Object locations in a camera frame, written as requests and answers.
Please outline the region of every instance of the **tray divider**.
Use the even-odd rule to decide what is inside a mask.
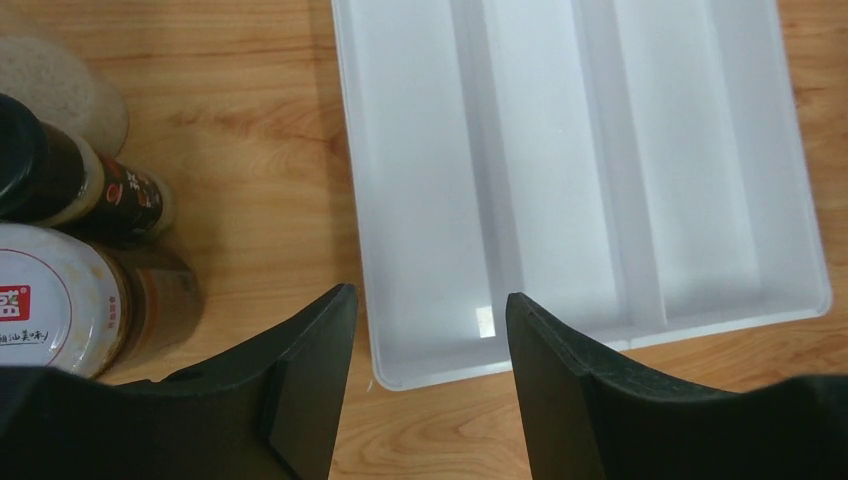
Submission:
[[[524,289],[484,0],[451,0],[483,245],[497,337],[506,342],[506,299]]]
[[[617,281],[632,326],[656,333],[666,327],[630,93],[614,0],[577,0],[575,14],[595,136],[606,220]]]

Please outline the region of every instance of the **glass jar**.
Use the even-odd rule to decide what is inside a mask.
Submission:
[[[0,93],[60,129],[116,156],[129,115],[121,94],[56,36],[0,0]]]
[[[194,274],[166,250],[0,223],[0,365],[135,366],[186,340],[201,309]]]

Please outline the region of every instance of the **black jar lid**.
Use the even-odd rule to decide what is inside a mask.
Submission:
[[[41,122],[0,94],[0,218],[25,204],[45,178],[49,144]]]

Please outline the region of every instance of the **white jar lid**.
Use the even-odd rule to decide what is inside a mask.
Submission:
[[[121,301],[112,270],[90,246],[0,223],[0,365],[96,375],[118,347]]]

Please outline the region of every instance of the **condiment container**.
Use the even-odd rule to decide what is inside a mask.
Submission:
[[[156,176],[96,152],[0,95],[0,219],[123,243],[158,236],[175,212],[170,188]]]
[[[5,2],[0,2],[0,72],[0,93],[82,136],[95,150],[118,154],[129,127],[121,94],[55,35]]]
[[[195,276],[165,250],[0,223],[0,365],[134,366],[187,339],[201,309]]]

